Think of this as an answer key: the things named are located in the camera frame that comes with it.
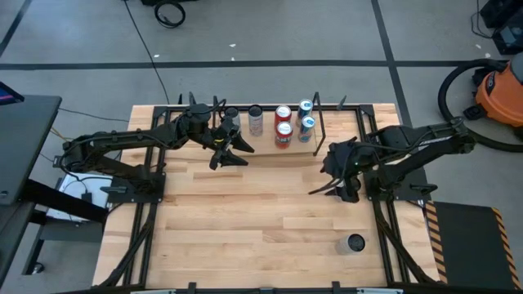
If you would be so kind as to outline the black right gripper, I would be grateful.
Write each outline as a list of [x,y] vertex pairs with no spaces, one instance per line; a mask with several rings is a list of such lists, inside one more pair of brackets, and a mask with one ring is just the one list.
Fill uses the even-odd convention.
[[321,172],[333,179],[326,185],[314,189],[309,194],[328,190],[326,196],[347,196],[345,186],[337,186],[342,179],[356,176],[368,170],[368,145],[355,140],[355,137],[338,143],[331,143],[323,160]]

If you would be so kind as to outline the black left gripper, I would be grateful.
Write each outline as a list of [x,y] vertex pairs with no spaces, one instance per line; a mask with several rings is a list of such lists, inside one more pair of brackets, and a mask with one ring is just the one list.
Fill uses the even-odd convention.
[[[239,133],[239,126],[231,120],[223,120],[218,127],[209,126],[204,131],[203,147],[205,149],[219,150],[231,147],[247,153],[254,153],[254,148],[249,145]],[[227,153],[222,156],[222,166],[247,166],[248,161]]]

